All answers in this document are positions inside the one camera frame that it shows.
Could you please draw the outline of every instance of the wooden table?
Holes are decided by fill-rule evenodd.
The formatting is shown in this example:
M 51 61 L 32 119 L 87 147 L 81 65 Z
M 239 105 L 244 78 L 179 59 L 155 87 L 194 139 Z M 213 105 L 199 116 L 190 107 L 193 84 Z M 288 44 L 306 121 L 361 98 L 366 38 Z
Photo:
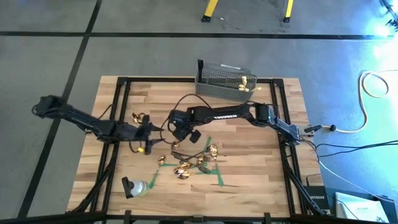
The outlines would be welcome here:
M 116 76 L 103 76 L 92 115 L 99 116 L 112 103 Z M 285 78 L 285 94 L 289 114 L 293 124 L 307 125 L 302 90 L 298 78 Z M 258 84 L 262 90 L 255 92 L 252 101 L 272 103 L 269 84 Z M 133 123 L 131 113 L 149 114 L 152 122 L 160 126 L 176 102 L 188 93 L 194 93 L 194 83 L 134 82 L 129 92 L 125 121 Z M 280 93 L 277 93 L 281 105 Z M 212 107 L 236 105 L 236 102 L 204 97 Z M 185 98 L 178 106 L 185 110 L 188 106 L 203 103 L 194 96 Z M 109 117 L 109 111 L 103 116 Z M 203 149 L 208 136 L 217 144 L 220 156 L 218 164 L 225 186 L 220 187 L 216 175 L 196 175 L 180 180 L 172 173 L 173 167 L 162 167 L 155 187 L 142 198 L 126 199 L 121 183 L 122 177 L 141 179 L 150 182 L 157 169 L 157 159 L 167 155 L 167 163 L 178 161 L 170 155 L 170 146 L 158 143 L 152 148 L 152 154 L 145 156 L 133 154 L 128 143 L 122 142 L 119 148 L 116 171 L 113 179 L 108 214 L 124 214 L 131 210 L 132 215 L 205 215 L 219 217 L 263 217 L 269 212 L 272 217 L 289 217 L 284 175 L 280 160 L 277 132 L 272 128 L 258 128 L 243 119 L 214 121 L 197 128 L 202 136 L 196 144 L 189 140 L 180 143 L 179 151 L 193 154 Z M 171 133 L 164 137 L 173 141 Z M 88 134 L 76 173 L 68 209 L 75 208 L 92 188 L 103 143 Z M 306 143 L 297 146 L 297 155 L 302 179 L 306 175 L 318 174 L 319 167 L 314 152 Z M 321 185 L 320 175 L 311 176 L 311 183 Z M 296 212 L 299 212 L 299 200 L 293 189 Z M 100 210 L 104 187 L 99 196 L 97 209 Z

